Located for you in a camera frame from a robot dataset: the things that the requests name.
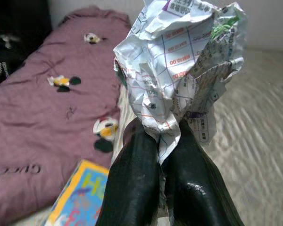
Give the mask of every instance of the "white wall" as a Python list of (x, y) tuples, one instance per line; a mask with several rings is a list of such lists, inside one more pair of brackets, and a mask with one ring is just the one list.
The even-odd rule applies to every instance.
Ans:
[[(207, 0), (225, 6), (233, 0)], [(102, 9), (126, 12), (134, 21), (143, 7), (142, 0), (49, 0), (52, 24), (70, 11), (97, 5)], [(248, 45), (253, 48), (283, 50), (283, 0), (237, 0), (249, 16)]]

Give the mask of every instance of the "mattress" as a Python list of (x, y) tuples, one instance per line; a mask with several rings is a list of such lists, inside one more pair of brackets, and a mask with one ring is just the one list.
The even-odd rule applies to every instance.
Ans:
[[(217, 133), (205, 146), (225, 180), (247, 226), (283, 226), (283, 52), (248, 50), (246, 65), (227, 84), (215, 103)], [(114, 160), (122, 148), (122, 134), (135, 118), (121, 88), (120, 127)], [(40, 225), (49, 209), (15, 226)], [(158, 225), (166, 226), (167, 219)]]

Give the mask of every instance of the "printed receipt paper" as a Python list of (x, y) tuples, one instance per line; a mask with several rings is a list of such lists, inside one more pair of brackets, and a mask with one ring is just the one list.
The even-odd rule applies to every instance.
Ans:
[(201, 145), (216, 133), (213, 103), (243, 65), (247, 18), (237, 3), (145, 0), (114, 52), (129, 103), (159, 142), (159, 163), (180, 139), (185, 118)]

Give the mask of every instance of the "mauve bedsheet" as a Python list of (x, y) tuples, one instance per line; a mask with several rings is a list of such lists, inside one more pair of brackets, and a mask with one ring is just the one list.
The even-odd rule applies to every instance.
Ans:
[[(110, 166), (92, 128), (100, 117), (119, 118), (112, 49), (129, 28), (120, 13), (75, 11), (0, 85), (0, 225), (54, 202), (80, 159)], [(107, 39), (91, 45), (89, 32)], [(47, 78), (59, 75), (82, 83), (57, 92)]]

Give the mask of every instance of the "colorful book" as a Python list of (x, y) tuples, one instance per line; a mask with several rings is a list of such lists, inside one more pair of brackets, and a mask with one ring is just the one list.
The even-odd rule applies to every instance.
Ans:
[(94, 226), (109, 170), (83, 160), (75, 169), (43, 226)]

